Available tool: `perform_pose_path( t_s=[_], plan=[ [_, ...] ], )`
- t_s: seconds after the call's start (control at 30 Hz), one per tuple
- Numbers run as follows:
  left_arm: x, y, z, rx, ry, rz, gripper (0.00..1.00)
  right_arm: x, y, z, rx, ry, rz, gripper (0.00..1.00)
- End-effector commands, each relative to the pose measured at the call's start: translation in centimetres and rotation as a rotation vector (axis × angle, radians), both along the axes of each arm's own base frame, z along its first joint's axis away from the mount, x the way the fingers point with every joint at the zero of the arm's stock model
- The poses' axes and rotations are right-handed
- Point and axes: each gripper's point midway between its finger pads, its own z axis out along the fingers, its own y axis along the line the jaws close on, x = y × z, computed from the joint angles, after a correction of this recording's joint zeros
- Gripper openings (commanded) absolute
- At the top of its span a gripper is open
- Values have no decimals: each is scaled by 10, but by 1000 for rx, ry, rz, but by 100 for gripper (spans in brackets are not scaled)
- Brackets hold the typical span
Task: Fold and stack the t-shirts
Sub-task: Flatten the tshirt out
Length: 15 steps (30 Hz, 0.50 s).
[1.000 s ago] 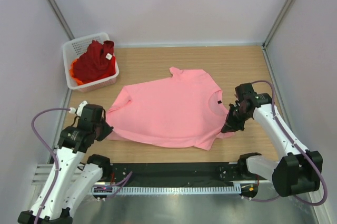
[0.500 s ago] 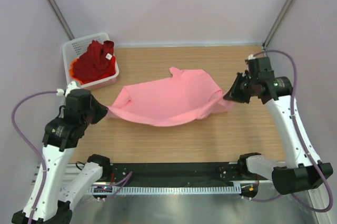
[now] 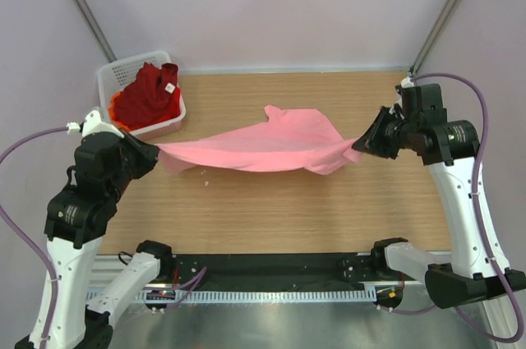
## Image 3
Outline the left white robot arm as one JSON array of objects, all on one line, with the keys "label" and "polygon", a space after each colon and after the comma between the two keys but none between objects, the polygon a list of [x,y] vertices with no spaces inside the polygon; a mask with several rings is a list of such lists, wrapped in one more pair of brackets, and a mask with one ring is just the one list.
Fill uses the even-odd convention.
[{"label": "left white robot arm", "polygon": [[125,269],[88,300],[90,275],[128,185],[153,170],[159,148],[123,132],[82,137],[65,186],[48,202],[46,284],[33,331],[17,348],[106,348],[124,310],[150,282],[174,272],[170,246],[143,241]]}]

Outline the pink t shirt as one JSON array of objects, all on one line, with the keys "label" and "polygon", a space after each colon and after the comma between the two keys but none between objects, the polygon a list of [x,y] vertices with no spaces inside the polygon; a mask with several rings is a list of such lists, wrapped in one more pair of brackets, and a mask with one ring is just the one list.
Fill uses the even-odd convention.
[{"label": "pink t shirt", "polygon": [[358,163],[353,149],[326,115],[313,108],[264,108],[266,122],[200,140],[159,143],[159,161],[172,172],[202,166],[242,172],[306,169],[329,175]]}]

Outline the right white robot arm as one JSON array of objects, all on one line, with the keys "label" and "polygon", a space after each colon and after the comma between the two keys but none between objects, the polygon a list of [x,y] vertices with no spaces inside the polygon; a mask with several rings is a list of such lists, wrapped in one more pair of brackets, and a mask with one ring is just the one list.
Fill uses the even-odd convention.
[{"label": "right white robot arm", "polygon": [[398,102],[383,107],[353,149],[395,159],[401,149],[421,158],[438,190],[451,239],[444,261],[398,237],[376,241],[372,274],[388,280],[397,272],[425,285],[441,309],[486,301],[525,288],[525,274],[512,269],[492,224],[477,162],[480,142],[473,124],[450,121],[438,84],[396,87]]}]

